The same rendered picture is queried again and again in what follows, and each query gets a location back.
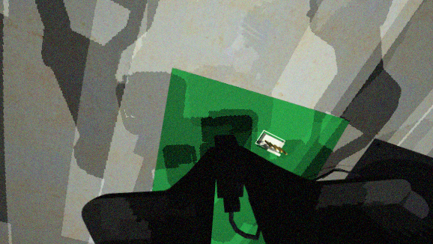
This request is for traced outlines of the black square panel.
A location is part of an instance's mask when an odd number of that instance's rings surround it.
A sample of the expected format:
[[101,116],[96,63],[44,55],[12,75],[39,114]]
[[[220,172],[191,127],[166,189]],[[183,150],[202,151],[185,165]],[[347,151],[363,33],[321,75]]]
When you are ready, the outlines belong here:
[[408,181],[411,192],[403,207],[433,226],[432,157],[375,138],[351,173]]

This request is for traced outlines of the green circuit board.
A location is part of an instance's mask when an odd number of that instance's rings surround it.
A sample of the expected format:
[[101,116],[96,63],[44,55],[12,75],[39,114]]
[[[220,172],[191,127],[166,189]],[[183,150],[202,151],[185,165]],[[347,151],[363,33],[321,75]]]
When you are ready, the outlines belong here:
[[[207,152],[215,135],[308,180],[318,176],[350,121],[172,68],[152,191],[175,185]],[[214,196],[211,244],[266,244],[234,231]]]

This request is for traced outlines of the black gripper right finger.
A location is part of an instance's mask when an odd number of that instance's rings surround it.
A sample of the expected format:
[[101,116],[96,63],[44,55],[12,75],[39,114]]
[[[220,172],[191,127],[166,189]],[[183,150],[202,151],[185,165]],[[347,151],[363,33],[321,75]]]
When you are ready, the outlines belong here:
[[399,177],[308,180],[240,146],[244,185],[266,244],[315,244],[330,210],[379,204],[404,206],[411,192]]

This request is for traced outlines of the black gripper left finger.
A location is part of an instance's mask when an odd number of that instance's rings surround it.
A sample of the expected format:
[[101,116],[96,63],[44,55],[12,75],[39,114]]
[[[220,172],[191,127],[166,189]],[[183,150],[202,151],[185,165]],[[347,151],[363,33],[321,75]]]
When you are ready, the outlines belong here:
[[95,244],[155,237],[211,244],[216,176],[216,150],[210,147],[170,188],[100,195],[84,205],[82,219]]

